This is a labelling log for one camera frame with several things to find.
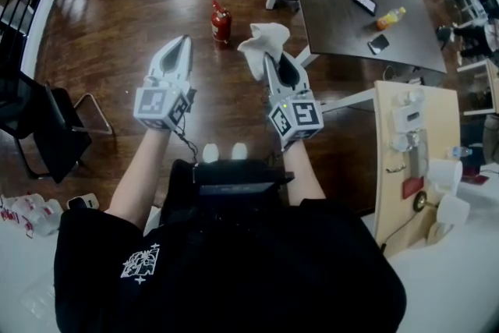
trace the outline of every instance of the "white cloth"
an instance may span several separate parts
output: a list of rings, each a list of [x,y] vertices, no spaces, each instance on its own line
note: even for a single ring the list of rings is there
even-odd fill
[[[237,50],[246,56],[255,80],[264,78],[264,56],[268,53],[276,62],[281,60],[282,47],[289,38],[289,29],[277,23],[250,24],[253,37],[242,42]]]
[[[485,24],[485,38],[491,51],[499,48],[499,19],[492,19],[491,23]]]

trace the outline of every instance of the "black phone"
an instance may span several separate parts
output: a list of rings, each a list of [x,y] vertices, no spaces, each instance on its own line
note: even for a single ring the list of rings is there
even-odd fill
[[[388,39],[383,34],[375,37],[371,42],[367,42],[367,46],[369,46],[374,55],[381,53],[389,44],[390,42],[388,42]]]
[[[353,0],[357,5],[366,10],[371,16],[376,15],[377,4],[374,0]]]

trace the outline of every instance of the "wooden panel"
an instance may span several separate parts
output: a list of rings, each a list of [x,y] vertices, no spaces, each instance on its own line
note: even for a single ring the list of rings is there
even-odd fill
[[[376,107],[378,124],[378,146],[380,146],[380,172],[378,178],[378,201],[376,206],[375,238],[379,245],[389,235],[406,223],[415,213],[412,202],[416,195],[402,199],[402,183],[410,177],[409,168],[388,173],[386,168],[395,168],[405,163],[409,166],[409,156],[390,148],[390,141],[395,134],[391,111],[396,106],[396,97],[400,93],[414,90],[414,86],[404,83],[377,81]],[[430,158],[447,158],[448,149],[461,143],[459,130],[458,96],[454,90],[435,87],[418,87],[424,90],[426,103],[424,118],[428,135],[428,153]],[[424,189],[428,201],[438,204],[442,195],[430,187],[425,179]],[[434,209],[425,207],[400,232],[390,238],[385,255],[397,253],[422,238],[426,238],[430,226],[436,221]]]
[[[492,93],[492,106],[497,112],[497,108],[499,108],[499,69],[491,60],[487,60],[487,74],[490,81],[490,92]]]

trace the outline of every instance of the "black device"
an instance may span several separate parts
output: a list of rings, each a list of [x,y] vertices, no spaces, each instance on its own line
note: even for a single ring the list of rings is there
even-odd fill
[[[371,42],[367,42],[367,46],[369,46],[374,55],[380,54],[389,44],[390,42],[388,42],[388,39],[383,34],[375,37]]]
[[[193,168],[193,183],[200,196],[252,195],[277,190],[295,175],[272,168],[261,160],[223,160],[198,164]]]
[[[377,3],[374,0],[353,0],[354,3],[366,10],[371,16],[376,15]]]
[[[91,206],[85,203],[85,200],[81,197],[75,197],[68,201],[68,208],[72,210],[73,208],[91,208]]]

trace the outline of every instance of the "white towel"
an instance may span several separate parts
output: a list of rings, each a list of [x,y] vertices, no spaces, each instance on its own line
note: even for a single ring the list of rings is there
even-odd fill
[[[282,47],[289,38],[289,29],[277,23],[250,24],[253,37],[242,42],[237,50],[246,56],[255,80],[264,78],[264,56],[268,53],[276,62],[281,60]]]

